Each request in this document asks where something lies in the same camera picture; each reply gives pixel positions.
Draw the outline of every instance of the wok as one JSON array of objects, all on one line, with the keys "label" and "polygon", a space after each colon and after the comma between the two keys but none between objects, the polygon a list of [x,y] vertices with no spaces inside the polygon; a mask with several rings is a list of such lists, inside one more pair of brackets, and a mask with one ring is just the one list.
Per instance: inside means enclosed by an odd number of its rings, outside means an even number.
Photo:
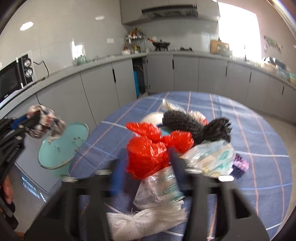
[{"label": "wok", "polygon": [[167,48],[170,45],[170,42],[163,42],[161,39],[159,40],[159,42],[155,42],[150,38],[148,38],[148,40],[151,41],[156,48]]}]

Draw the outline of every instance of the table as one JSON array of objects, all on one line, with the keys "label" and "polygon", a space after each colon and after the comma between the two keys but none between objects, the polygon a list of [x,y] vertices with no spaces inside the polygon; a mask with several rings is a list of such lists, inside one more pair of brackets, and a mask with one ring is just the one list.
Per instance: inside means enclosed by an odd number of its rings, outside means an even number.
[{"label": "table", "polygon": [[[281,138],[257,113],[238,102],[218,95],[197,92],[167,92],[138,99],[111,114],[96,127],[87,141],[76,153],[69,173],[86,178],[97,169],[106,168],[110,160],[117,157],[132,137],[127,122],[140,122],[151,112],[161,111],[162,99],[181,105],[185,110],[197,110],[209,121],[227,117],[231,121],[231,144],[238,154],[245,158],[249,170],[236,185],[245,194],[260,216],[270,239],[275,235],[286,214],[291,191],[292,171],[289,156]],[[138,209],[132,204],[138,180],[126,174],[124,191],[111,198],[106,204],[108,212],[131,213]],[[81,201],[81,218],[87,207],[87,198]],[[215,235],[215,196],[209,195],[208,236]],[[182,240],[186,224],[180,224],[141,240]]]}]

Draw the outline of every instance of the human hand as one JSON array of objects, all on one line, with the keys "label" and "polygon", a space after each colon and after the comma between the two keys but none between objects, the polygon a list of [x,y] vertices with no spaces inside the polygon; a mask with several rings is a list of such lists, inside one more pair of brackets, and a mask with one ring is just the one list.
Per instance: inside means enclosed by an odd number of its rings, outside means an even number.
[{"label": "human hand", "polygon": [[12,203],[12,199],[13,199],[13,189],[12,189],[12,185],[10,183],[10,179],[9,176],[7,176],[2,185],[0,186],[0,189],[3,188],[3,192],[4,192],[4,196],[5,196],[5,200],[8,204]]}]

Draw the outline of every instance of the microwave oven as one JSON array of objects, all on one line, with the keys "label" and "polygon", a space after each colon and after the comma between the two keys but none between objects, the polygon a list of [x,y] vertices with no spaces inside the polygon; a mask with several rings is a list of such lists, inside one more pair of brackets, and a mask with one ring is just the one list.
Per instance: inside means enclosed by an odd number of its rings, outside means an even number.
[{"label": "microwave oven", "polygon": [[0,70],[0,103],[4,104],[5,99],[11,100],[36,82],[31,52],[16,58]]}]

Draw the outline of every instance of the black mop head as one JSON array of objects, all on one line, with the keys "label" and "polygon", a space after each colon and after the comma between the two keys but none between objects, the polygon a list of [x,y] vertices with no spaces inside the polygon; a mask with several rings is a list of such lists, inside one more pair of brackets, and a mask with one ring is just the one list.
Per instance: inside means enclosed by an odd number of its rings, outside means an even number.
[{"label": "black mop head", "polygon": [[163,115],[163,125],[173,130],[191,132],[195,145],[204,140],[219,141],[225,139],[228,142],[231,140],[229,135],[231,123],[227,118],[214,119],[204,126],[184,112],[169,110]]}]

